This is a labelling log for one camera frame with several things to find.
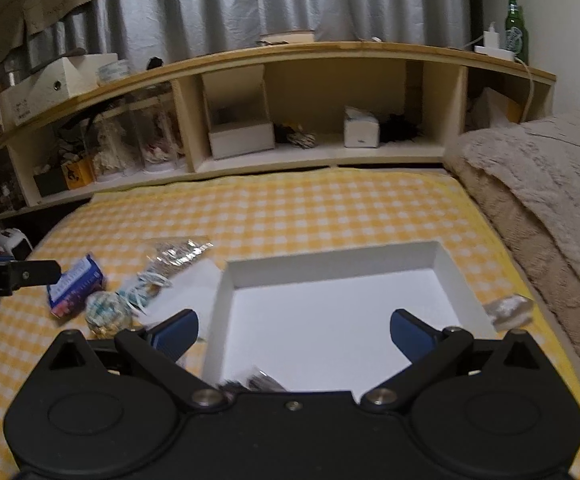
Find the blue white wet wipe packet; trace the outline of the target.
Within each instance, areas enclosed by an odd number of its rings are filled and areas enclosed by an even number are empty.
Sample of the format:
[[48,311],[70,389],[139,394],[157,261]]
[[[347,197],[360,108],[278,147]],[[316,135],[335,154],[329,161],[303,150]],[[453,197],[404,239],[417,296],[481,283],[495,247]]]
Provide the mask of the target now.
[[170,288],[172,282],[161,273],[142,271],[127,280],[116,294],[127,304],[135,314],[145,314],[150,302],[164,288]]

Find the white face mask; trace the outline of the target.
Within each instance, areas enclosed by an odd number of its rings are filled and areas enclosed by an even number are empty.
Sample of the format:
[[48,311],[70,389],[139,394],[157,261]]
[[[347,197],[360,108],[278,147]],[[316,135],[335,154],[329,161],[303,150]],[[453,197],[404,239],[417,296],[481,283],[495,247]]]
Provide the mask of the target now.
[[222,270],[209,259],[202,259],[171,279],[171,286],[162,288],[144,313],[137,315],[138,322],[146,327],[156,326],[179,311],[190,309],[199,319],[199,338],[209,335],[211,318]]

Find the blue white tissue pack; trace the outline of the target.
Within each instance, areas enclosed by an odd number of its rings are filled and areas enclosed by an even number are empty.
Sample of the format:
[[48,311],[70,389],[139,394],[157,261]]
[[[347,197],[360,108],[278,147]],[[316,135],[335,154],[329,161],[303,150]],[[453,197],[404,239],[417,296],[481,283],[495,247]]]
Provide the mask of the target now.
[[46,286],[50,313],[55,318],[70,318],[81,312],[87,297],[103,290],[104,284],[104,272],[92,254],[87,254],[61,274],[56,284]]

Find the clear bag of rubber bands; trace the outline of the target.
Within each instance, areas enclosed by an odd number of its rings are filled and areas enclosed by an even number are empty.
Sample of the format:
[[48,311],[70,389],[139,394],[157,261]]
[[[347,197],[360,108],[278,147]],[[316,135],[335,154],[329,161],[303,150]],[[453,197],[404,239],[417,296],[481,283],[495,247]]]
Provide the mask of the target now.
[[145,271],[158,274],[162,278],[172,278],[204,258],[212,248],[213,244],[208,240],[156,240],[148,251]]

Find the yellow checkered bed sheet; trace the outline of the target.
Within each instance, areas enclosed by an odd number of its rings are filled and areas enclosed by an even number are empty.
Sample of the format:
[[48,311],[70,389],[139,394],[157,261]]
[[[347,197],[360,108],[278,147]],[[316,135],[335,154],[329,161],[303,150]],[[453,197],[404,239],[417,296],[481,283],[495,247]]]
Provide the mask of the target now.
[[[92,255],[118,286],[144,264],[146,240],[168,237],[205,238],[220,262],[438,240],[484,304],[529,293],[464,188],[433,171],[325,169],[102,193],[50,230],[34,257],[69,266]],[[40,287],[0,302],[0,479],[17,470],[5,411],[58,330]]]

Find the white shallow cardboard box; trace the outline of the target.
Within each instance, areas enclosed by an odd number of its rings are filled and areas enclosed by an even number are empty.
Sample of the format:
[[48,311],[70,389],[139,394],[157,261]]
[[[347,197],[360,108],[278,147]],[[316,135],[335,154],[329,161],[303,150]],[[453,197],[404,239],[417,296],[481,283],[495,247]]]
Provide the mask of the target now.
[[201,377],[216,386],[262,370],[288,391],[360,398],[408,367],[390,336],[397,309],[437,330],[496,336],[436,240],[234,260],[218,285]]

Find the yellow black small box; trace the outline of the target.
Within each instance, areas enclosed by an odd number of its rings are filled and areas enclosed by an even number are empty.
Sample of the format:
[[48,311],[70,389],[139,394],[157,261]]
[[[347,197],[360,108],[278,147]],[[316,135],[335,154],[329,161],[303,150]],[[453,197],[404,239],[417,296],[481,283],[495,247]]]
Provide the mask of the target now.
[[76,162],[65,162],[61,165],[61,168],[64,180],[66,180],[66,187],[69,190],[84,188],[95,182],[92,162],[88,156]]

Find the doll in white dress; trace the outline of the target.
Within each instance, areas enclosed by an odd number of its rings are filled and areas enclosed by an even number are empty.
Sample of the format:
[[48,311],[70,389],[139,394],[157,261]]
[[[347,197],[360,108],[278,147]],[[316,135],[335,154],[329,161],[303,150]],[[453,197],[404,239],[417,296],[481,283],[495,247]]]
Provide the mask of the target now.
[[122,114],[102,113],[92,120],[88,148],[97,182],[129,177],[142,168],[136,136]]

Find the doll in red dress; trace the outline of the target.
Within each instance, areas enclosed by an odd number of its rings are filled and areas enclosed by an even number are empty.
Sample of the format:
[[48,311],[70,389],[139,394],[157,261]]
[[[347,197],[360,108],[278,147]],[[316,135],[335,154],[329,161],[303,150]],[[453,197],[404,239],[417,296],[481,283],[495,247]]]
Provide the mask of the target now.
[[162,93],[137,104],[139,148],[145,170],[160,172],[175,169],[183,157],[173,93]]

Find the beige fluffy blanket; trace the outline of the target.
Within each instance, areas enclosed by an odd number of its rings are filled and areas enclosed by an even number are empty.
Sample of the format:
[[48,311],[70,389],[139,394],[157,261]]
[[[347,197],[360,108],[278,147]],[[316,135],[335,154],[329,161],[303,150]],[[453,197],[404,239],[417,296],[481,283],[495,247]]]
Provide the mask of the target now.
[[462,134],[444,165],[480,206],[580,358],[580,110]]

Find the white tissue box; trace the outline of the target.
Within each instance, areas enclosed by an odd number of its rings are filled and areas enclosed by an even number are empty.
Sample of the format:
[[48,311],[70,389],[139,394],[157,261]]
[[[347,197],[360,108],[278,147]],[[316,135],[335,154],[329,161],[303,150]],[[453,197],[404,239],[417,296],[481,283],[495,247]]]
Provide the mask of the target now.
[[344,110],[344,146],[346,148],[378,148],[379,121],[373,114],[347,106]]

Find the open white cardboard box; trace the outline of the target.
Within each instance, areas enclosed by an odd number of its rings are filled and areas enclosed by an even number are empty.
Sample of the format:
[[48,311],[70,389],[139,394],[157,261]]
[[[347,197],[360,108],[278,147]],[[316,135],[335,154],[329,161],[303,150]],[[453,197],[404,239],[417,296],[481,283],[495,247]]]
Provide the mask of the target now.
[[263,64],[202,75],[206,120],[214,159],[275,148]]

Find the white power strip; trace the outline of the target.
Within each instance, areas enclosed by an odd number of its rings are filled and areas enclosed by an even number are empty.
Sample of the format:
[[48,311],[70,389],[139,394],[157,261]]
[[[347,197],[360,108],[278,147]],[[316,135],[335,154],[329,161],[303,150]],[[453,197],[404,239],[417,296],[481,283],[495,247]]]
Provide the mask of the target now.
[[511,51],[504,49],[500,45],[499,33],[495,28],[494,22],[491,22],[488,29],[483,33],[482,44],[474,46],[474,52],[509,62],[514,62],[516,58]]

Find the green glass bottle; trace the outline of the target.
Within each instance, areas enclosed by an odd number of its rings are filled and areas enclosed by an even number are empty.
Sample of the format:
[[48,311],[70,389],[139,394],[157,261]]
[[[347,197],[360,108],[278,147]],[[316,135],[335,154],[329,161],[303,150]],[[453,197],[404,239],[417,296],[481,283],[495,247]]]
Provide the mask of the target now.
[[517,0],[507,0],[505,49],[512,52],[522,62],[528,62],[528,32],[525,28],[521,6]]

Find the grey curtain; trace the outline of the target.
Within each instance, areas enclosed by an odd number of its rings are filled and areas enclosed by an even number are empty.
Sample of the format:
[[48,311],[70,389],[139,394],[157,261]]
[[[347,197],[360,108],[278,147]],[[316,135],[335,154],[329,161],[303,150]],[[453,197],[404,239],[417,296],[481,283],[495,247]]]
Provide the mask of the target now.
[[304,30],[318,41],[460,48],[470,39],[470,0],[92,0],[28,36],[28,58],[38,65],[82,48],[143,70],[149,58],[177,62]]

